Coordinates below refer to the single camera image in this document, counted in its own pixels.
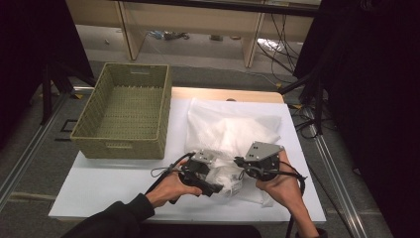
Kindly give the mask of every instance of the wicker basket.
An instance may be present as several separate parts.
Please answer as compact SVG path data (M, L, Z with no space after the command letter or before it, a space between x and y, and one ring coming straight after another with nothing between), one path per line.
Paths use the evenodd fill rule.
M106 63L71 140L89 159L162 159L171 85L168 65Z

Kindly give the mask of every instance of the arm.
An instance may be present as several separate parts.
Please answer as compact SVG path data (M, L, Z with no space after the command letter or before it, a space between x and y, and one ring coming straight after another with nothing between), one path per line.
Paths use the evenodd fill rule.
M279 152L278 157L281 161L290 164L285 151ZM281 170L293 173L292 168L288 166L281 167ZM261 190L265 190L275 201L289 210L296 222L299 237L320 236L303 202L296 178L291 176L277 176L269 181L257 180L256 186Z
M178 174L172 173L147 195L140 193L127 204L117 201L104 211L86 218L62 237L139 237L140 223L155 215L155 208L184 194L199 195L201 190L184 185Z

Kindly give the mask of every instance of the human hand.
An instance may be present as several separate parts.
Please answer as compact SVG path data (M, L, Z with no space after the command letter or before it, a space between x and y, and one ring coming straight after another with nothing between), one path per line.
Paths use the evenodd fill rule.
M278 153L281 162L290 165L285 151ZM293 168L280 163L281 171L295 173ZM256 187L266 191L275 201L286 207L297 224L300 237L318 237L319 233L313 224L309 212L303 202L297 179L292 176L279 175L268 181L257 180Z
M200 195L201 189L188 186L179 179L178 172L172 172L164 178L146 197L154 208L163 206L169 200L177 200L185 194Z

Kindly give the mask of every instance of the black sleeve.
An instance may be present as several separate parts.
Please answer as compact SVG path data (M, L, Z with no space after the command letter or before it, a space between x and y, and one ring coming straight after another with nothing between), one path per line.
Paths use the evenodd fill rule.
M62 237L139 237L140 223L153 215L155 210L151 203L139 194L128 204L117 201L104 211L86 218Z
M323 230L321 228L316 228L318 231L319 236L317 238L328 238L328 233L326 230ZM299 234L296 232L296 235L294 236L296 238L300 238Z

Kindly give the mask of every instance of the white tabletop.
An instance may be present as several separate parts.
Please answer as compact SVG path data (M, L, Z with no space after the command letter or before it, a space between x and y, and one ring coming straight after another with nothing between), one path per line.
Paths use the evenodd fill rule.
M146 192L156 180L151 176L151 169L166 167L185 154L187 111L190 101L191 99L171 99L163 160L93 160L86 159L82 153L79 153L49 216L60 220L83 219L104 210L117 200L127 203L139 192ZM301 174L308 177L304 201L312 220L324 222L326 218L287 105L227 101L214 101L214 103L250 110L260 115L281 117L278 129L280 140L276 144L284 146L290 162ZM261 204L234 196L226 198L213 194L211 197L185 195L175 205L167 203L157 208L156 215L148 221L255 224L288 221L289 218L287 209L277 203L274 203L273 207L262 207Z

